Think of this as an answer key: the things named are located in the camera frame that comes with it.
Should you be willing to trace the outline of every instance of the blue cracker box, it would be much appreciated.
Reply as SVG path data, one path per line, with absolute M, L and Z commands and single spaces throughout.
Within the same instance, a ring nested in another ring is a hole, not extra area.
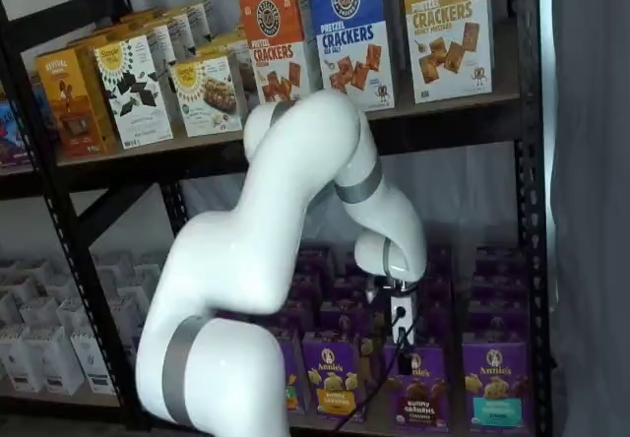
M 390 0 L 310 0 L 324 88 L 363 111 L 395 105 Z

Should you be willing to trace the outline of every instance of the pretzel crackers box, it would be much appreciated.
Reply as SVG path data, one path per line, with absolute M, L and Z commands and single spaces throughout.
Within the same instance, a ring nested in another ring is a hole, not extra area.
M 172 75 L 189 137 L 242 130 L 247 99 L 234 53 L 177 63 Z
M 261 102 L 320 90 L 308 0 L 240 0 L 240 7 Z
M 349 95 L 364 111 L 394 107 L 386 1 L 310 2 L 324 87 Z
M 415 102 L 492 91 L 490 0 L 405 0 Z

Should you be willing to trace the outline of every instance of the yellow cracker box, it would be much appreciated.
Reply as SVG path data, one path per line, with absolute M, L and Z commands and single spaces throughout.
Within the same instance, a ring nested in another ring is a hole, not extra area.
M 492 91 L 490 0 L 405 0 L 415 102 Z
M 189 137 L 242 130 L 247 100 L 233 52 L 182 61 L 171 74 Z

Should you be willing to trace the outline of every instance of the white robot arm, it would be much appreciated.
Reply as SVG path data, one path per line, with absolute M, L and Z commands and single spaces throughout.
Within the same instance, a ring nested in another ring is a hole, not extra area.
M 286 437 L 284 360 L 255 325 L 217 309 L 283 306 L 306 209 L 331 180 L 366 230 L 358 266 L 415 282 L 426 264 L 421 223 L 383 177 L 365 115 L 333 91 L 264 104 L 244 135 L 250 167 L 238 205 L 192 218 L 168 254 L 138 350 L 136 383 L 152 414 L 217 437 Z

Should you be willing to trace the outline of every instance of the black cable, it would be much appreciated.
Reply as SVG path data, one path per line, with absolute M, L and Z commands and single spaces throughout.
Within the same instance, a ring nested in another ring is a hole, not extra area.
M 392 326 L 394 326 L 398 322 L 398 320 L 400 318 L 401 318 L 401 316 L 397 315 L 396 320 L 394 321 Z M 381 391 L 381 388 L 383 388 L 383 386 L 387 382 L 389 374 L 392 371 L 392 368 L 394 368 L 394 363 L 396 363 L 396 360 L 398 360 L 398 355 L 399 355 L 401 349 L 403 348 L 403 346 L 405 346 L 405 343 L 407 343 L 407 337 L 410 336 L 411 332 L 415 328 L 415 325 L 417 324 L 417 322 L 420 319 L 421 319 L 420 314 L 417 314 L 415 316 L 415 319 L 413 319 L 413 323 L 411 324 L 411 327 L 409 327 L 409 329 L 407 330 L 405 335 L 402 338 L 399 335 L 399 342 L 398 342 L 398 345 L 396 346 L 396 349 L 394 350 L 394 356 L 392 357 L 392 360 L 390 361 L 389 365 L 387 366 L 387 370 L 385 370 L 385 373 L 383 373 L 383 375 L 381 376 L 381 379 L 377 383 L 376 388 L 374 388 L 372 390 L 372 392 L 367 396 L 367 398 L 365 398 L 365 400 L 363 400 L 361 403 L 356 405 L 350 414 L 348 414 L 343 419 L 341 419 L 339 422 L 337 422 L 337 425 L 335 426 L 335 428 L 330 433 L 335 434 L 335 433 L 339 432 L 342 429 L 342 427 L 344 427 L 346 424 L 348 424 L 350 422 L 350 420 L 354 417 L 354 415 L 357 412 L 359 412 L 363 408 L 367 407 L 367 405 L 369 405 L 370 402 L 374 398 L 376 398 L 376 395 L 378 395 L 378 393 Z

